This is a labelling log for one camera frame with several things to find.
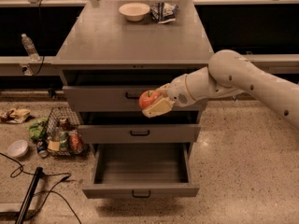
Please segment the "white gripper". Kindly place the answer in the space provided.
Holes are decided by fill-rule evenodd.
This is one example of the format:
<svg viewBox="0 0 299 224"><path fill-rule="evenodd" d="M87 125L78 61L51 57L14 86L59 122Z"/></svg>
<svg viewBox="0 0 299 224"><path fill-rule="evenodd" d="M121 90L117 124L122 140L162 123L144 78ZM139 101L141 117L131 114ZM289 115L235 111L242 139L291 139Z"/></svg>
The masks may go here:
<svg viewBox="0 0 299 224"><path fill-rule="evenodd" d="M193 105L195 100L191 97L187 88L187 75L176 77L169 84L156 89L159 96L152 104L142 110L148 118L154 118L170 112L174 106L185 107Z"/></svg>

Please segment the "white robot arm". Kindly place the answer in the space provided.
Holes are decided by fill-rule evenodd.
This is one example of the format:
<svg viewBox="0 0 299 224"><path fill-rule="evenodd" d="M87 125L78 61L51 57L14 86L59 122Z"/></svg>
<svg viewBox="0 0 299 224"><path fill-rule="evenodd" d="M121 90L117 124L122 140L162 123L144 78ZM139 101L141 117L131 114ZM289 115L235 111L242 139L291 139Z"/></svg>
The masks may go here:
<svg viewBox="0 0 299 224"><path fill-rule="evenodd" d="M203 99L224 98L246 92L299 129L299 85L273 76L232 50L216 52L208 66L174 78L156 90L143 92L139 106L148 118L173 107L186 107Z"/></svg>

